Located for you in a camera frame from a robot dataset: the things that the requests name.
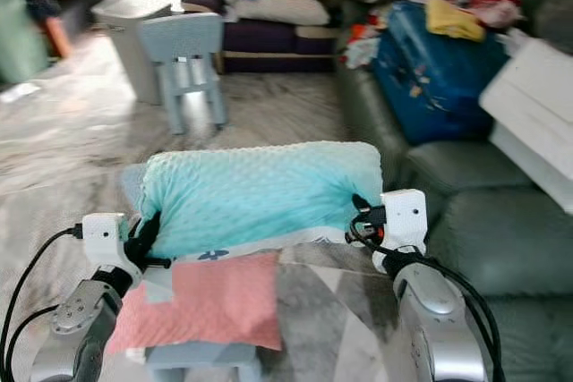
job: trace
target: pink pillow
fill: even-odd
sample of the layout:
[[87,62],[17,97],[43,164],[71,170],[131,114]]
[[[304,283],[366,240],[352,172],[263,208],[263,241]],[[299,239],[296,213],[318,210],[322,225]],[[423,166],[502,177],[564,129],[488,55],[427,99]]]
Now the pink pillow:
[[129,292],[106,353],[190,341],[279,351],[277,258],[272,252],[175,264],[173,300],[149,304],[143,284]]

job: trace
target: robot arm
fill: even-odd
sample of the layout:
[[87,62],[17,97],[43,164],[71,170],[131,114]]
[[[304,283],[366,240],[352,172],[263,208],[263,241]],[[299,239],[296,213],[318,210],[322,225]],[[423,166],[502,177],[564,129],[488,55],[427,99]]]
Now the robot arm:
[[86,254],[98,270],[52,314],[30,382],[96,382],[125,293],[140,283],[147,267],[171,263],[145,257],[158,234],[159,214],[137,238],[128,237],[123,214],[86,216],[82,228]]
[[[421,258],[427,231],[423,193],[390,192],[382,195],[382,203],[371,208],[363,199],[355,199],[360,212],[355,221],[371,237],[377,237],[377,245]],[[122,297],[139,284],[146,267],[167,268],[170,264],[169,260],[145,257],[158,229],[159,214],[141,229],[136,240],[128,239],[121,214],[84,217],[86,253],[100,267],[52,315],[50,334],[34,360],[31,382],[98,380]],[[356,242],[359,236],[353,221],[346,240]],[[466,305],[457,287],[438,270],[415,259],[397,258],[396,253],[386,256],[374,252],[372,262],[394,280],[401,320],[412,340],[417,382],[487,380],[479,344],[466,323]]]
[[[402,253],[375,251],[372,263],[394,281],[401,323],[411,339],[417,382],[486,381],[479,343],[466,323],[464,296],[440,271],[415,262],[426,249],[424,194],[418,190],[388,192],[382,194],[382,206],[377,208],[357,196],[354,202],[360,211],[355,221],[364,233],[375,237],[377,245]],[[361,237],[353,221],[346,241],[357,242]]]

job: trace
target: blue suitcase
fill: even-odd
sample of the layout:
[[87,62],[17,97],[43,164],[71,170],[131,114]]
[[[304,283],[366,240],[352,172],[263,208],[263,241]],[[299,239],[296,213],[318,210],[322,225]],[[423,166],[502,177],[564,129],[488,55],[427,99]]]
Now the blue suitcase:
[[490,33],[483,43],[434,35],[425,22],[422,4],[394,3],[372,62],[406,139],[484,138],[492,119],[478,98],[508,60],[502,44]]

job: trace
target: purple couch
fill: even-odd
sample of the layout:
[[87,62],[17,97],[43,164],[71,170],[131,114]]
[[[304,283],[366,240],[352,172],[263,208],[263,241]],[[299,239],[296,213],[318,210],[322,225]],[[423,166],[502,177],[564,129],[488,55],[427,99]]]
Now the purple couch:
[[[182,0],[188,13],[224,11],[224,0]],[[226,72],[329,72],[338,29],[242,19],[225,24]]]

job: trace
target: sofa cushion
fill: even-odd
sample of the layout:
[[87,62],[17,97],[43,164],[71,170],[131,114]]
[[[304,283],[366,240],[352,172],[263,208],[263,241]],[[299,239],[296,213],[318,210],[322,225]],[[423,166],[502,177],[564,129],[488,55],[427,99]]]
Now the sofa cushion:
[[538,190],[458,194],[428,249],[484,295],[573,294],[573,216]]
[[295,27],[282,22],[240,20],[225,24],[225,51],[292,53]]
[[531,186],[531,180],[487,141],[437,141],[410,150],[402,177],[426,195],[428,225],[440,216],[449,197],[466,190]]
[[573,297],[488,300],[508,382],[573,380]]
[[333,54],[336,37],[340,29],[317,26],[297,26],[296,48],[297,54]]
[[239,18],[289,22],[299,26],[323,26],[329,13],[318,0],[237,0]]

